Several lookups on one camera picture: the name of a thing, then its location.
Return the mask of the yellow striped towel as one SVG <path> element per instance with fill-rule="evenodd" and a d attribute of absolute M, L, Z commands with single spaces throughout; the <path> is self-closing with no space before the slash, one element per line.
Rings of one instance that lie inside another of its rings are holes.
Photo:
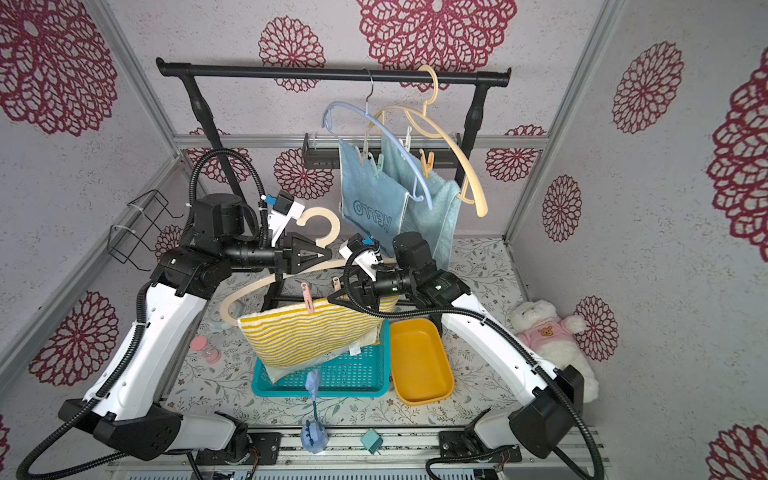
<path fill-rule="evenodd" d="M 272 383 L 379 343 L 384 320 L 322 299 L 251 314 L 238 325 Z"/>

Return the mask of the cream plastic hanger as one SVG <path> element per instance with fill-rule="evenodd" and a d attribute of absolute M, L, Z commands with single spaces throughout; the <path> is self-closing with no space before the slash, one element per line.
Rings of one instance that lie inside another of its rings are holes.
<path fill-rule="evenodd" d="M 330 209 L 327 209 L 324 207 L 305 208 L 304 211 L 302 212 L 302 215 L 295 219 L 295 223 L 298 227 L 304 227 L 306 223 L 313 217 L 325 218 L 330 224 L 330 231 L 327 235 L 320 237 L 317 240 L 311 241 L 310 244 L 312 246 L 319 246 L 319 247 L 329 246 L 333 241 L 335 241 L 338 238 L 340 234 L 341 224 L 338 216 L 334 212 L 332 212 Z M 221 316 L 221 319 L 224 322 L 226 322 L 228 325 L 233 327 L 238 327 L 239 320 L 231 315 L 230 309 L 233 307 L 235 303 L 239 302 L 243 297 L 278 281 L 296 277 L 302 274 L 306 275 L 308 273 L 317 272 L 321 270 L 342 268 L 344 264 L 345 264 L 345 260 L 343 258 L 336 259 L 336 260 L 325 260 L 297 274 L 278 275 L 277 273 L 275 273 L 271 276 L 261 278 L 255 282 L 252 282 L 249 285 L 246 285 L 245 287 L 235 291 L 234 293 L 226 297 L 219 305 L 219 309 L 218 309 L 219 315 Z"/>

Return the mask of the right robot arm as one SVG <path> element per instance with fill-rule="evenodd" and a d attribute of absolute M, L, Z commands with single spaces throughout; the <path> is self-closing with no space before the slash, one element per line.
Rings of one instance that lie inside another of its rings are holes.
<path fill-rule="evenodd" d="M 581 373 L 525 346 L 463 280 L 438 268 L 420 233 L 397 235 L 393 251 L 395 260 L 387 263 L 371 237 L 355 235 L 344 242 L 341 288 L 329 302 L 384 320 L 432 320 L 438 330 L 448 329 L 467 342 L 519 404 L 510 412 L 483 412 L 462 435 L 465 452 L 427 460 L 427 475 L 437 476 L 436 464 L 480 462 L 526 450 L 540 459 L 557 456 L 580 479 L 604 478 L 598 444 L 582 417 Z"/>

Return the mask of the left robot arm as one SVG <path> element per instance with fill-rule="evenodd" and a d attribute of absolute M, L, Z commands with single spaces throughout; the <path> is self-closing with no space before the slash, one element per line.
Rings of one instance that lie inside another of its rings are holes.
<path fill-rule="evenodd" d="M 105 373 L 83 399 L 68 400 L 63 423 L 20 463 L 19 479 L 34 479 L 31 467 L 67 432 L 78 428 L 113 449 L 113 454 L 66 469 L 46 472 L 62 479 L 124 458 L 153 460 L 168 452 L 219 451 L 229 462 L 247 458 L 247 425 L 227 414 L 182 414 L 160 406 L 158 391 L 194 320 L 219 285 L 235 272 L 270 269 L 297 274 L 331 257 L 329 249 L 295 233 L 270 238 L 267 202 L 258 207 L 235 194 L 197 196 L 202 167 L 217 156 L 238 152 L 213 149 L 193 167 L 189 215 L 179 246 L 167 251 L 137 293 L 129 336 Z"/>

